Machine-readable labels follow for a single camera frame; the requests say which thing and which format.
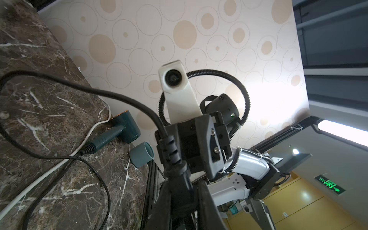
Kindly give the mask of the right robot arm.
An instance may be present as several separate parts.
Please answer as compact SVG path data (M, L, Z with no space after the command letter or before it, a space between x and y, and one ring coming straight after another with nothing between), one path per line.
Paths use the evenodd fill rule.
M198 104L188 80L202 75L218 76L238 87L245 100L242 118L225 94ZM234 200L261 229L275 229L263 200L311 155L270 157L265 152L274 140L254 150L231 146L250 110L249 94L235 77L217 70L186 72L180 62L161 67L159 77L163 93L155 119L156 140L166 181L146 229L224 230L218 207Z

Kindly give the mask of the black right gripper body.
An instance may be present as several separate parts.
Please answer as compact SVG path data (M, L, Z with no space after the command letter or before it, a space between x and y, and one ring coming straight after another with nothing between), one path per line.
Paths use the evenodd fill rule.
M207 178L216 177L232 156L227 126L221 112L215 111L181 123L165 127L176 147L170 151L161 144L161 136L155 132L160 161L167 171L179 160L185 161L191 173L204 171Z

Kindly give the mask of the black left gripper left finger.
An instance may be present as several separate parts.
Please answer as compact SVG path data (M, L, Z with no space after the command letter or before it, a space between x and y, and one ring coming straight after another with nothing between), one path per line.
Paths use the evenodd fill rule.
M153 207L151 217L144 230L170 230L171 229L171 193L169 182L165 181L161 187L157 203Z

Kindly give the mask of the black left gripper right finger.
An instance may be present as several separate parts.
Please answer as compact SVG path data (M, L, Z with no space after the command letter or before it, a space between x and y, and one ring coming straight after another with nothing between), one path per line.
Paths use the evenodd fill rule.
M226 230L226 226L215 206L207 183L198 181L198 229L199 230Z

